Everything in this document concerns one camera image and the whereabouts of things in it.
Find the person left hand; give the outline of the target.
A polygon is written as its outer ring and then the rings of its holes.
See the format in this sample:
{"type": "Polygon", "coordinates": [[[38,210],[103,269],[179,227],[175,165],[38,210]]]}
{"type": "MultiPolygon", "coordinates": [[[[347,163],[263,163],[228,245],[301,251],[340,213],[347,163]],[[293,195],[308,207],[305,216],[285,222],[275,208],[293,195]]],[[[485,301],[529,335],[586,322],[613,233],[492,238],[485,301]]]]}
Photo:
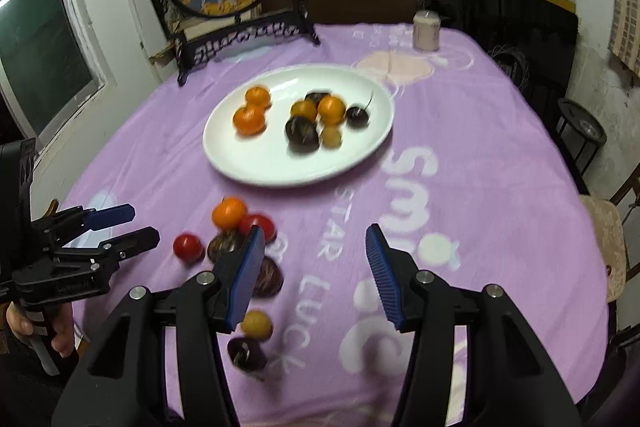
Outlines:
{"type": "MultiPolygon", "coordinates": [[[[6,323],[18,340],[29,345],[29,337],[34,333],[34,325],[14,303],[10,303],[6,308],[6,323]]],[[[75,350],[73,309],[70,303],[64,303],[60,308],[52,326],[55,330],[55,336],[51,340],[52,348],[62,358],[69,357],[75,350]]]]}

